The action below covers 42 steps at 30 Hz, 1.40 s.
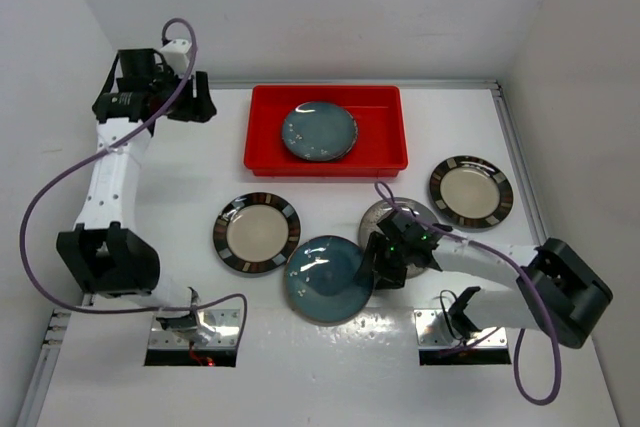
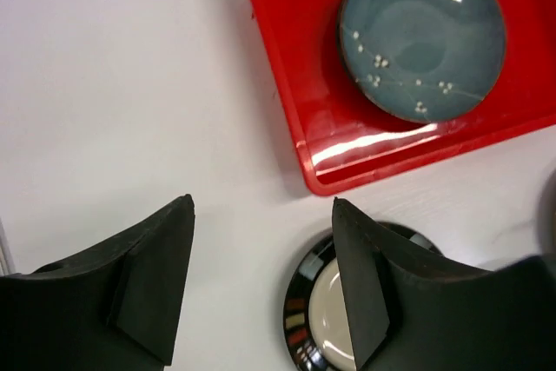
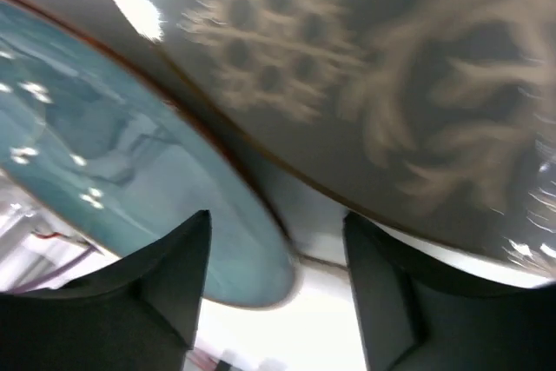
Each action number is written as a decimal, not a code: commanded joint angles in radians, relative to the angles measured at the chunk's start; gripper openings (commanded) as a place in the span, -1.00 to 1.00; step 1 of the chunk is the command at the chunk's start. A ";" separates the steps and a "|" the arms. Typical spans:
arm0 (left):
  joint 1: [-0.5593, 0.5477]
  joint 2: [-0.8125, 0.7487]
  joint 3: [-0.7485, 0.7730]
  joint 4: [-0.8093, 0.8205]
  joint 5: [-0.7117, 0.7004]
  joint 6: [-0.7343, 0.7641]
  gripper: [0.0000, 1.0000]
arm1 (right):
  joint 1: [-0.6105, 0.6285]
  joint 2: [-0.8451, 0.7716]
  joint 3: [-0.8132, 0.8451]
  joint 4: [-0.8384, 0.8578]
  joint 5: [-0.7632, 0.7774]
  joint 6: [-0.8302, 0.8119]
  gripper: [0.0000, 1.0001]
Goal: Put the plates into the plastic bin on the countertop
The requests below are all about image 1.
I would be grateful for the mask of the small teal plate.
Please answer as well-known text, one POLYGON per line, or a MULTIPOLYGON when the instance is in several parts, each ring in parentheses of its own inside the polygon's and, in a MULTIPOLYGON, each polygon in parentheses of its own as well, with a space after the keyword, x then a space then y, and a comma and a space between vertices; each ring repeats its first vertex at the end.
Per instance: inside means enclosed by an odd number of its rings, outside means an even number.
POLYGON ((348 120, 347 110, 335 103, 305 102, 286 115, 281 139, 286 149, 302 160, 339 160, 349 143, 348 120))

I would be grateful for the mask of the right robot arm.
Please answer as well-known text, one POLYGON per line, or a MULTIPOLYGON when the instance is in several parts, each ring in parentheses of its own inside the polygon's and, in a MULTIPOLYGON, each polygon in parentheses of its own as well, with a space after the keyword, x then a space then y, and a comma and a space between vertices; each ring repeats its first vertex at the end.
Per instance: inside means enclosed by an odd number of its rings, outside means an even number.
POLYGON ((488 327, 536 329, 579 349, 613 300, 609 286, 565 242, 485 244, 451 226, 391 210, 369 235, 354 279, 375 289, 404 287, 407 266, 467 274, 499 284, 470 286, 445 313, 453 333, 470 338, 488 327))

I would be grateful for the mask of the blue floral plate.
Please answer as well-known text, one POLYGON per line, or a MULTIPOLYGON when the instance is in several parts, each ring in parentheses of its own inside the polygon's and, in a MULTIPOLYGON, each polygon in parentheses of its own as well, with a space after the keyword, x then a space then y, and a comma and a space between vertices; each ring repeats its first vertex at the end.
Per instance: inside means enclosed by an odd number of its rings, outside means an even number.
POLYGON ((358 140, 358 135, 359 135, 359 128, 358 128, 358 124, 355 117, 349 111, 347 111, 347 114, 349 117, 349 120, 348 120, 349 143, 347 144, 343 152, 344 156, 348 155, 351 152, 351 150, 353 149, 353 147, 355 146, 358 140))

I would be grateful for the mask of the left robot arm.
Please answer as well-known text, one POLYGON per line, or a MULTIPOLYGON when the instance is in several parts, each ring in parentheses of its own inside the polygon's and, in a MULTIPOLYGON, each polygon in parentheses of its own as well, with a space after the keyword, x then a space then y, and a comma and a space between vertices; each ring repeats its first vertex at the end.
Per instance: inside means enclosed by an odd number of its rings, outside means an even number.
POLYGON ((92 110, 97 149, 86 200, 72 230, 59 233, 56 249, 82 291, 156 307, 161 328, 204 344, 215 325, 195 308, 199 300, 161 271, 156 250, 135 228, 135 199, 145 152, 154 135, 152 115, 170 97, 172 120, 205 123, 216 113, 203 72, 187 72, 193 46, 164 42, 161 49, 118 52, 92 110))

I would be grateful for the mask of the large teal plate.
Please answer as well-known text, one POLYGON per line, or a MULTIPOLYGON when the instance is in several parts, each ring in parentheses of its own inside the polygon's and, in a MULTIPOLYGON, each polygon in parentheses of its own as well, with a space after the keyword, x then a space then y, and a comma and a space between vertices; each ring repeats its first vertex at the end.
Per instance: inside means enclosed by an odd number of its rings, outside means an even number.
POLYGON ((290 308, 320 325, 344 323, 369 302, 374 277, 362 268, 363 250, 343 237, 324 235, 300 245, 284 270, 290 308))

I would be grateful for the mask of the striped rim plate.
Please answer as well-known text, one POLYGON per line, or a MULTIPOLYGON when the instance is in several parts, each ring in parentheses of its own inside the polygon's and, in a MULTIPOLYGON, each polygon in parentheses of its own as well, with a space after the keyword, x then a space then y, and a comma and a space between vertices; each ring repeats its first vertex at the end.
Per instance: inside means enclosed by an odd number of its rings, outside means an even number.
POLYGON ((490 229, 503 222, 514 205, 507 175, 491 162, 469 155, 448 157, 427 184, 434 207, 454 225, 490 229))
POLYGON ((242 275, 262 275, 284 266, 298 247, 301 224, 294 206, 269 192, 230 201, 212 231, 220 260, 242 275))

